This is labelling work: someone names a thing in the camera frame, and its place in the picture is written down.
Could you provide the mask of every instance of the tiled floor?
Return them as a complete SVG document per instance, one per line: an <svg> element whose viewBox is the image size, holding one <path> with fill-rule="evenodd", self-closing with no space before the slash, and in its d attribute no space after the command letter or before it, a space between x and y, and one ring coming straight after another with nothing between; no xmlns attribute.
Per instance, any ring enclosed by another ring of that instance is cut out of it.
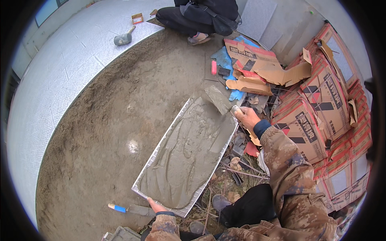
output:
<svg viewBox="0 0 386 241"><path fill-rule="evenodd" d="M110 62L163 27L136 25L132 42L115 46L114 36L145 21L153 9L172 0L104 0L83 9L43 45L27 68L14 96L7 133L11 176L21 202L36 226L35 194L40 164L51 136L75 98Z"/></svg>

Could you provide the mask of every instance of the hand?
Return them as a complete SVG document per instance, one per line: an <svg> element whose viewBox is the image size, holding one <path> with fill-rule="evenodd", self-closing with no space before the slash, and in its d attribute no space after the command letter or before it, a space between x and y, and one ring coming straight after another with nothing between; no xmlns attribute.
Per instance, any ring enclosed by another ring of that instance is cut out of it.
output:
<svg viewBox="0 0 386 241"><path fill-rule="evenodd" d="M245 106L240 107L240 110L244 112L241 114L240 112L235 112L235 117L239 119L249 131L253 131L253 128L257 124L257 122L261 121L260 118L256 115L255 111L252 108L248 108Z"/></svg>
<svg viewBox="0 0 386 241"><path fill-rule="evenodd" d="M166 208L164 208L163 206L161 206L161 205L157 204L156 202L154 202L154 200L151 197L147 197L147 201L149 202L151 208L153 209L153 211L155 213L162 212L162 211L167 211Z"/></svg>

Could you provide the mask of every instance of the stack of boxes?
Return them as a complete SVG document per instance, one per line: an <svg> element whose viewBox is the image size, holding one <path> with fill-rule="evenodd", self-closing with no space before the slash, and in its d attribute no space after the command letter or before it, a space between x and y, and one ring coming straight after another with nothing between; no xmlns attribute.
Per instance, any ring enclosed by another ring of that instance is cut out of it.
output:
<svg viewBox="0 0 386 241"><path fill-rule="evenodd" d="M271 124L283 130L313 165L317 192L326 194L330 213L366 190L371 170L366 159L372 144L370 112L355 61L330 24L305 50L287 69L305 62L303 53L307 53L312 76L279 95L281 104L273 111ZM351 99L357 111L354 124L350 122Z"/></svg>

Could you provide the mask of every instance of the window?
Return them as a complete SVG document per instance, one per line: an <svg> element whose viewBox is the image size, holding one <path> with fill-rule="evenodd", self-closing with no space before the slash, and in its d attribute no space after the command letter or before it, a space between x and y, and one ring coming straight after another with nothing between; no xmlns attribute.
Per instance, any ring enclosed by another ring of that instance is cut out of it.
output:
<svg viewBox="0 0 386 241"><path fill-rule="evenodd" d="M67 0L47 0L37 12L35 19L38 27Z"/></svg>

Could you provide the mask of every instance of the pink rubber handle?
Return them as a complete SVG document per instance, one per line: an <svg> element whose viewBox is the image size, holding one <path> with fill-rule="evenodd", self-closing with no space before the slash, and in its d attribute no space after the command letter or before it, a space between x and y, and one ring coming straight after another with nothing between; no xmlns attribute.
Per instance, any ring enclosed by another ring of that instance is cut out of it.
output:
<svg viewBox="0 0 386 241"><path fill-rule="evenodd" d="M217 63L216 61L212 60L212 74L217 73Z"/></svg>

